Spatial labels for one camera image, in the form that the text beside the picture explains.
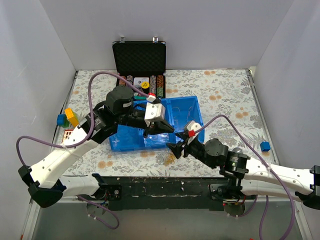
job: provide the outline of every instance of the blue storage box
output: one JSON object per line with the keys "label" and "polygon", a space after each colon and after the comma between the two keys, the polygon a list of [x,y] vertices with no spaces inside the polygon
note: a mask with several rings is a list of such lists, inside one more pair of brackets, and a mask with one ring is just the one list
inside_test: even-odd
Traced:
{"label": "blue storage box", "polygon": [[[146,104],[147,101],[134,101],[134,105]],[[165,107],[164,118],[174,127],[176,132],[182,132],[184,126],[194,120],[204,125],[199,109],[199,103],[196,96],[163,98],[161,103]],[[148,135],[143,137],[144,130],[130,126],[118,126],[116,134],[109,137],[111,149],[115,152],[147,150],[165,148],[166,143],[177,143],[181,139],[174,133],[162,133],[157,135]],[[205,131],[201,131],[198,140],[203,143],[205,140]]]}

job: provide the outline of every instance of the blue cube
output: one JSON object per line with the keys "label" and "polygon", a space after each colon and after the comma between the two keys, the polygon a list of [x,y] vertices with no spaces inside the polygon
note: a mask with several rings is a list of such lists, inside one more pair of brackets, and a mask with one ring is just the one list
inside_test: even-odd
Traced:
{"label": "blue cube", "polygon": [[268,152],[271,149],[270,144],[267,141],[260,143],[260,148],[262,152]]}
{"label": "blue cube", "polygon": [[64,126],[67,121],[67,115],[65,114],[59,114],[56,118],[56,124],[60,127]]}

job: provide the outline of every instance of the white backdrop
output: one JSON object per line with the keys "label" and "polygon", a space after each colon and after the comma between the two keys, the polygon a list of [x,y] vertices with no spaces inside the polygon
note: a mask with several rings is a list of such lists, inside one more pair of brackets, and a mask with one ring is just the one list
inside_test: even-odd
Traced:
{"label": "white backdrop", "polygon": [[[279,161],[320,165],[320,2],[295,0],[261,58],[255,86]],[[320,211],[306,209],[313,239]]]}
{"label": "white backdrop", "polygon": [[77,70],[115,69],[113,41],[167,42],[168,69],[256,66],[293,0],[40,0]]}
{"label": "white backdrop", "polygon": [[[18,174],[16,140],[52,141],[75,69],[39,0],[0,1],[0,56],[0,239],[17,240],[30,195]],[[21,151],[34,164],[50,148],[23,140]]]}

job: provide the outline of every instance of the floral table surface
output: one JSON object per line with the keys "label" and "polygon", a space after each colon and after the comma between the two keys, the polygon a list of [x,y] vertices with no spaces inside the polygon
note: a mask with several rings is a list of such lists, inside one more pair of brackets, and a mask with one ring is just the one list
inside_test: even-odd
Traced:
{"label": "floral table surface", "polygon": [[[89,113],[88,82],[98,71],[80,70],[67,107],[79,118]],[[257,110],[254,94],[244,69],[215,70],[167,70],[166,97],[197,96],[203,123],[218,114],[227,115],[237,129],[254,148],[261,152],[260,143],[265,141],[262,118]],[[92,103],[105,100],[106,93],[116,85],[116,78],[99,75],[92,84]],[[64,129],[57,131],[56,142],[61,143]],[[257,158],[237,136],[224,118],[217,119],[205,129],[205,139],[218,138],[229,149],[240,147],[243,153]],[[262,154],[268,163],[274,162],[272,151]],[[218,169],[211,169],[194,157],[176,159],[166,149],[113,152],[107,139],[74,163],[65,174],[102,176],[156,176],[156,177],[215,177]]]}

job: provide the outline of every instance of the gray floor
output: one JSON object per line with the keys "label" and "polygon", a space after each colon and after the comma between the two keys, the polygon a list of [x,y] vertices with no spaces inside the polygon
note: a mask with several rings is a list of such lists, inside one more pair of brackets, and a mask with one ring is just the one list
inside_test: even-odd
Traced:
{"label": "gray floor", "polygon": [[[120,227],[106,228],[88,217],[85,203],[57,203],[41,209],[33,240],[254,240],[259,239],[259,223],[265,202],[258,202],[245,217],[227,217],[225,212],[205,209],[117,211]],[[290,220],[290,203],[270,202],[263,225],[263,239],[279,239]],[[108,213],[102,217],[110,224]],[[288,240],[301,240],[295,224]]]}

